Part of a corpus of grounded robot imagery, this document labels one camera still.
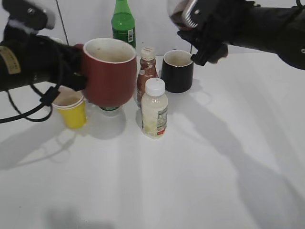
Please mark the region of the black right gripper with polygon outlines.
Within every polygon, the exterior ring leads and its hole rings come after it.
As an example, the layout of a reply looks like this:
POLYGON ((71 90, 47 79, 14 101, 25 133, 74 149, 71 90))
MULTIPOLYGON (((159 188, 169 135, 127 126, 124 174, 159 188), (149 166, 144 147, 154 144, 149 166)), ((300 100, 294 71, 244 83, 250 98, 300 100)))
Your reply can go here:
POLYGON ((177 34, 197 49, 192 61, 200 66, 228 55, 227 43, 240 32, 252 1, 192 0, 183 10, 184 28, 177 34))

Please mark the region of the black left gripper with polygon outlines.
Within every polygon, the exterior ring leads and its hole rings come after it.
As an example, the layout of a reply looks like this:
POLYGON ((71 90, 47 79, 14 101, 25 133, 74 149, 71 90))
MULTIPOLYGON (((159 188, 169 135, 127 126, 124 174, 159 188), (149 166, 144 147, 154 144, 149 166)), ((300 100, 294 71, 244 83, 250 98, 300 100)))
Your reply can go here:
POLYGON ((81 73, 81 50, 68 46, 50 37, 48 45, 50 53, 47 54, 49 66, 47 68, 48 82, 56 84, 61 82, 75 91, 84 90, 86 77, 81 73))

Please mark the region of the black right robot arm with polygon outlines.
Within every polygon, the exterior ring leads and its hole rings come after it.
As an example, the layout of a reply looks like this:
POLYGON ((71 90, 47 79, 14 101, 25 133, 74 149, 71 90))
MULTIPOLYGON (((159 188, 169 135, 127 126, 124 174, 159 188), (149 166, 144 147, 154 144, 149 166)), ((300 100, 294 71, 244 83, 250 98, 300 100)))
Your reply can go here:
POLYGON ((305 7, 262 7, 249 0, 188 0, 170 16, 178 35, 197 49, 200 66, 227 57, 228 46, 276 54, 286 64, 305 68, 305 7))

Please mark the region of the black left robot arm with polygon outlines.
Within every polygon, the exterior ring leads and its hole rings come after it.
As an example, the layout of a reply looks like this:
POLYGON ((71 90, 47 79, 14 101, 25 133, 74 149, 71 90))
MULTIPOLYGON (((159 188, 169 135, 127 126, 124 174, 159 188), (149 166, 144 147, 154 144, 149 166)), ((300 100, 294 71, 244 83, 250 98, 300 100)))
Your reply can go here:
POLYGON ((54 28, 54 12, 33 0, 3 0, 1 6, 9 14, 0 42, 1 91, 40 82, 85 89, 81 50, 39 34, 54 28))

